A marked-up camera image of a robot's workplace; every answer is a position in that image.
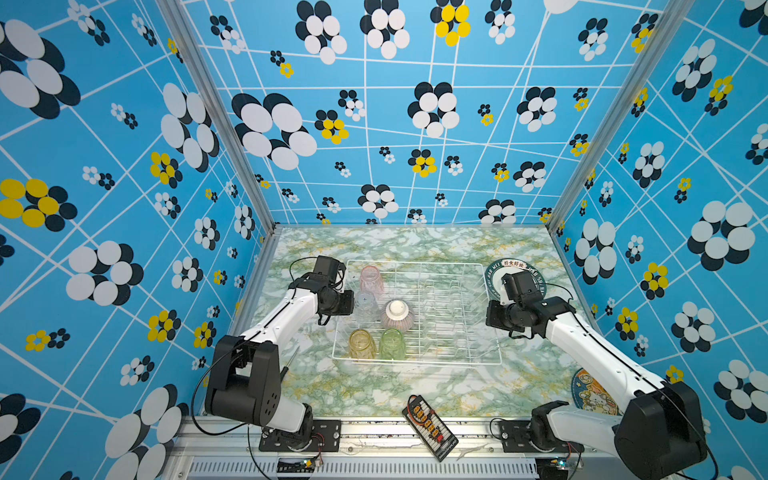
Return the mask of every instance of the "clear glass cup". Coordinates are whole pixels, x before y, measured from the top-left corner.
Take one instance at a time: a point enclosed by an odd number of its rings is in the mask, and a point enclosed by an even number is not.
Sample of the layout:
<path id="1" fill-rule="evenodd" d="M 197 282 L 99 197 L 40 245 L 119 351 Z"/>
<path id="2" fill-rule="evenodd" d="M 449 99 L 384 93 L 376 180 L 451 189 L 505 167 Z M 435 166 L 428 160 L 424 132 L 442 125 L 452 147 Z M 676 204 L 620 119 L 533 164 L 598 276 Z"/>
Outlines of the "clear glass cup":
<path id="1" fill-rule="evenodd" d="M 379 356 L 382 360 L 405 360 L 406 339 L 397 329 L 385 330 L 379 342 Z"/>
<path id="2" fill-rule="evenodd" d="M 377 299 L 384 294 L 384 280 L 375 266 L 365 266 L 360 272 L 360 292 L 371 293 Z"/>
<path id="3" fill-rule="evenodd" d="M 371 293 L 358 293 L 355 295 L 355 311 L 358 320 L 376 321 L 379 319 L 380 310 L 376 298 Z"/>
<path id="4" fill-rule="evenodd" d="M 368 330 L 357 329 L 349 336 L 349 356 L 368 360 L 376 357 L 376 344 Z"/>

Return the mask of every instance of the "mounting plate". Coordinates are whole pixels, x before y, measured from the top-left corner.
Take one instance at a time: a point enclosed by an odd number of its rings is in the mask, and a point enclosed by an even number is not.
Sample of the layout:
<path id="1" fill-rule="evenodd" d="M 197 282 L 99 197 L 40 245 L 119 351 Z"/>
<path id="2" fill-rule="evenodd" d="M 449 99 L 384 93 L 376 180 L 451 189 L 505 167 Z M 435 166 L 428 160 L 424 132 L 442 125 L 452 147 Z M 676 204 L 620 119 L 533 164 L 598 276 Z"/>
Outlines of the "mounting plate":
<path id="1" fill-rule="evenodd" d="M 312 421 L 312 434 L 319 433 L 326 440 L 325 444 L 320 445 L 325 452 L 338 452 L 339 451 L 339 438 L 341 437 L 341 420 L 313 420 Z M 310 444 L 301 452 L 317 452 L 318 451 L 318 438 L 313 436 L 310 439 Z M 297 452 L 286 445 L 286 443 L 280 442 L 277 438 L 277 434 L 272 430 L 266 437 L 261 436 L 259 442 L 260 452 Z"/>
<path id="2" fill-rule="evenodd" d="M 531 444 L 530 420 L 500 420 L 498 427 L 502 438 L 507 434 L 507 439 L 502 440 L 504 453 L 541 453 Z M 574 453 L 584 451 L 581 443 L 571 442 Z M 562 442 L 552 450 L 552 453 L 568 453 L 568 443 Z"/>

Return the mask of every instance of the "green glass cup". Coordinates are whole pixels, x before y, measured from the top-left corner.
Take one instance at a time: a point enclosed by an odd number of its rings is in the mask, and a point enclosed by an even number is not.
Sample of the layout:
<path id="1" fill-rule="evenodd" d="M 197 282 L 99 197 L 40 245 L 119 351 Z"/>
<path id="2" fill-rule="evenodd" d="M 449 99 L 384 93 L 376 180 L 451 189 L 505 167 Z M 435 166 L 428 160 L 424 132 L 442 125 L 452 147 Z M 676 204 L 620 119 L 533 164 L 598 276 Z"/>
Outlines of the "green glass cup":
<path id="1" fill-rule="evenodd" d="M 379 342 L 379 355 L 382 360 L 405 360 L 406 339 L 397 329 L 385 330 Z"/>

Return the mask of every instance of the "circuit board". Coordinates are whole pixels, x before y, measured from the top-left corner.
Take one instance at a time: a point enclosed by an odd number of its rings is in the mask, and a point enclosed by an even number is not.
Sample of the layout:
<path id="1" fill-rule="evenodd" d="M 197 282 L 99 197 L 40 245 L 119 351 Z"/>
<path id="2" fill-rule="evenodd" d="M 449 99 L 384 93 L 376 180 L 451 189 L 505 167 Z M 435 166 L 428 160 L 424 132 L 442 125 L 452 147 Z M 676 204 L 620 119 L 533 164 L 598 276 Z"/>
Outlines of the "circuit board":
<path id="1" fill-rule="evenodd" d="M 411 397 L 408 405 L 402 410 L 402 415 L 439 462 L 442 462 L 458 443 L 456 436 L 448 430 L 421 395 Z"/>

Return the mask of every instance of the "plate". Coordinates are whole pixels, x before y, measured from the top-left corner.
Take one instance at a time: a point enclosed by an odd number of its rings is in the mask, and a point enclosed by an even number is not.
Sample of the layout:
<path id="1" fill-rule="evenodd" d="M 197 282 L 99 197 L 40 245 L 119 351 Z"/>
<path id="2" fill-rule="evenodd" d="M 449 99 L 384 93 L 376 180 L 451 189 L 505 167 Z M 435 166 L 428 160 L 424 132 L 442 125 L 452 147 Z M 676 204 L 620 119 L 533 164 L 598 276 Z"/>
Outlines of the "plate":
<path id="1" fill-rule="evenodd" d="M 488 268 L 485 269 L 485 285 L 488 287 L 488 296 L 491 297 L 491 300 L 498 300 L 501 305 L 511 303 L 511 300 L 507 298 L 507 293 L 502 286 L 502 277 L 507 273 L 517 273 L 523 270 L 531 272 L 533 281 L 538 287 L 538 290 L 541 292 L 541 295 L 546 298 L 547 284 L 538 270 L 523 260 L 518 260 L 516 258 L 502 258 L 491 263 Z"/>

